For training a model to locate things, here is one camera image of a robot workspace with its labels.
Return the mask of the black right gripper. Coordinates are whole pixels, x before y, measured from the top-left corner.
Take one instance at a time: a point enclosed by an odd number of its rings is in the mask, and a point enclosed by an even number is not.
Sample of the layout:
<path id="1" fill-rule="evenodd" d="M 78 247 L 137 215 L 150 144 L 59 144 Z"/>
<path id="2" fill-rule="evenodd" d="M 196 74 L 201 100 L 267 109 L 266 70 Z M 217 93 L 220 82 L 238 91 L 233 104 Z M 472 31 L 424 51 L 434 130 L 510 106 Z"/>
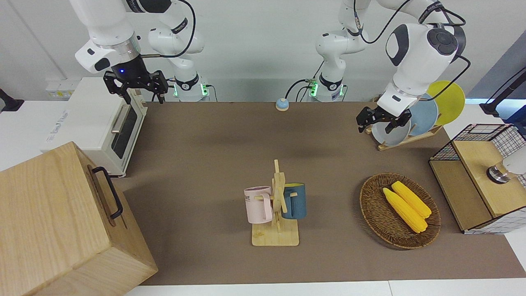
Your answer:
<path id="1" fill-rule="evenodd" d="M 106 71 L 103 81 L 109 92 L 121 92 L 124 101 L 128 105 L 131 104 L 128 89 L 145 89 L 154 92 L 160 104 L 165 102 L 165 93 L 169 90 L 168 82 L 162 71 L 147 72 L 145 75 L 132 78 L 120 78 L 116 73 Z"/>

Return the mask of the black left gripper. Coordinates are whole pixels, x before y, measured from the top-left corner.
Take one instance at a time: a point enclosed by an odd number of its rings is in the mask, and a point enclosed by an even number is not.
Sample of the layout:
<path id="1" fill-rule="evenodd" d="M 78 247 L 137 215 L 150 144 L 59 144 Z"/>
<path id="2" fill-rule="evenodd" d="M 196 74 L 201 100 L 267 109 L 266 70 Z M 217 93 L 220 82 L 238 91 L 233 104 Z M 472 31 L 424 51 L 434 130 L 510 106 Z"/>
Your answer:
<path id="1" fill-rule="evenodd" d="M 405 126 L 411 117 L 412 114 L 409 109 L 402 112 L 400 116 L 393 116 L 379 106 L 374 109 L 366 106 L 357 115 L 358 131 L 363 133 L 367 126 L 387 122 L 384 130 L 385 133 L 389 134 L 395 127 Z"/>

